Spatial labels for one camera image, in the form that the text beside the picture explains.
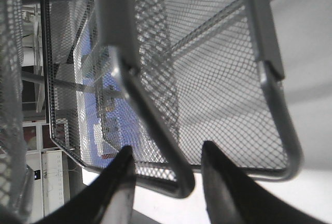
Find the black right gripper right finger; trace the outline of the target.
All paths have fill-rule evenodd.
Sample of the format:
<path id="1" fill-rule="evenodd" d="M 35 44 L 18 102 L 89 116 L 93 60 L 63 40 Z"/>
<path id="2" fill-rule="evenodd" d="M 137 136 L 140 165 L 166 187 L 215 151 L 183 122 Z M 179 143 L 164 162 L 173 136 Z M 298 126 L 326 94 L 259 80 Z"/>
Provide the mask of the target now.
<path id="1" fill-rule="evenodd" d="M 213 141 L 203 143 L 201 174 L 211 223 L 321 223 L 257 184 Z"/>

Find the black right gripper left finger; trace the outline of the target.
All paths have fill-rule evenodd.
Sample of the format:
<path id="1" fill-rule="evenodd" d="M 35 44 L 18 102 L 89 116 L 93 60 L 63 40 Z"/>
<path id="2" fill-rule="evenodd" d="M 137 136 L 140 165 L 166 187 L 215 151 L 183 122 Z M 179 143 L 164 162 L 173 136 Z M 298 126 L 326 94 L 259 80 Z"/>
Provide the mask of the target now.
<path id="1" fill-rule="evenodd" d="M 89 186 L 37 223 L 130 223 L 134 193 L 132 148 L 125 146 Z"/>

